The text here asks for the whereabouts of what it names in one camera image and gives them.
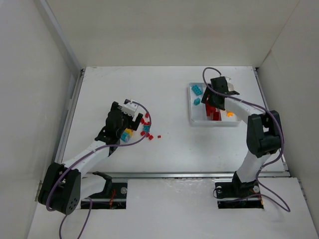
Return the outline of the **small teal lego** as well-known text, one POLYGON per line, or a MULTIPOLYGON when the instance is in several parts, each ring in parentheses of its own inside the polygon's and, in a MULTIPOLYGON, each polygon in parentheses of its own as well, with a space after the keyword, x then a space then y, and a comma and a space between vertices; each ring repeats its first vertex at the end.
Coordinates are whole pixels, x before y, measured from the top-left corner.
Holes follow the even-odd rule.
POLYGON ((144 125, 143 131, 147 132, 147 131, 149 131, 149 129, 150 129, 150 126, 149 126, 149 125, 144 125))

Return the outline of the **red stepped lego block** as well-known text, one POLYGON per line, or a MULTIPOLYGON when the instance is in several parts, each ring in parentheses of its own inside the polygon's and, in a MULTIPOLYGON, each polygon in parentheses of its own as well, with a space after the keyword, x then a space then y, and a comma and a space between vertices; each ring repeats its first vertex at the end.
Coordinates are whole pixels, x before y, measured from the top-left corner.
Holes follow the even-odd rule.
POLYGON ((208 104, 205 105, 205 109, 206 109, 206 117, 208 120, 221 121, 221 113, 219 109, 213 106, 210 106, 208 104))

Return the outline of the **teal long lego brick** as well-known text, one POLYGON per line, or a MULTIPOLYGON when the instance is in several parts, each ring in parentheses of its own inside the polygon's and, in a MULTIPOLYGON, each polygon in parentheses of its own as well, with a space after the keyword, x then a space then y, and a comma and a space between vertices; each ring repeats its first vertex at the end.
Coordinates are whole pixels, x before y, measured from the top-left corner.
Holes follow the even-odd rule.
POLYGON ((191 87, 192 91, 195 93, 196 96, 200 96, 203 94, 202 88, 199 87, 198 85, 193 85, 191 87))

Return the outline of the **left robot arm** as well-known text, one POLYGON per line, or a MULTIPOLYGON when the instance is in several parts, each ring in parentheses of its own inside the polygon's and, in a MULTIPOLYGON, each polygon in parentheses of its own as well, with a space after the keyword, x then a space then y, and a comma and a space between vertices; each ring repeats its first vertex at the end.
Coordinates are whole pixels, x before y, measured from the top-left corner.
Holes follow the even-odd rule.
POLYGON ((37 197, 38 203, 50 212, 71 214, 85 198, 83 177, 96 164, 123 147, 121 136, 125 129, 138 129, 143 115, 137 109, 141 106, 134 100, 125 100, 123 105, 113 102, 105 125, 84 151, 63 163, 49 165, 37 197))

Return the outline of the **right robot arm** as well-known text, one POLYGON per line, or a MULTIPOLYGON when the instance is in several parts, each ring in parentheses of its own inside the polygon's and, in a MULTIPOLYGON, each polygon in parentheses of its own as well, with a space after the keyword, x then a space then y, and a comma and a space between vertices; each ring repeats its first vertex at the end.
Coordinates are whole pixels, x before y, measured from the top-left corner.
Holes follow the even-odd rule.
POLYGON ((212 78, 206 85, 202 102, 216 109, 234 113, 247 125, 247 154, 230 182, 217 182, 216 197, 245 198, 258 187, 257 176, 269 157, 282 146, 280 116, 277 111, 266 111, 248 103, 231 91, 225 77, 212 78))

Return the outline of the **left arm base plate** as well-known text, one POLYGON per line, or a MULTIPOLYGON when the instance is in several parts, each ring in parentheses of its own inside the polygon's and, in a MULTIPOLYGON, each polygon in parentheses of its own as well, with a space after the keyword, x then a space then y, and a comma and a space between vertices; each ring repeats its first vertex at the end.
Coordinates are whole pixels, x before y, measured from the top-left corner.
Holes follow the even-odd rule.
POLYGON ((108 192, 95 193, 89 196, 92 200, 92 209, 126 209, 127 193, 127 182, 113 182, 112 188, 108 192))

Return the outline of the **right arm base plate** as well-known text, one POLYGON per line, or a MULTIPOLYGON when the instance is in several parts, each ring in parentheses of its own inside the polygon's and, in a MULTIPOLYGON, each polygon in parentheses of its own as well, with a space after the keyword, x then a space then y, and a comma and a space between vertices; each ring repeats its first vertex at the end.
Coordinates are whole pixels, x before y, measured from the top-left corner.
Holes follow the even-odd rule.
POLYGON ((248 185, 234 182, 215 182, 218 209, 263 209, 260 188, 256 181, 248 185))

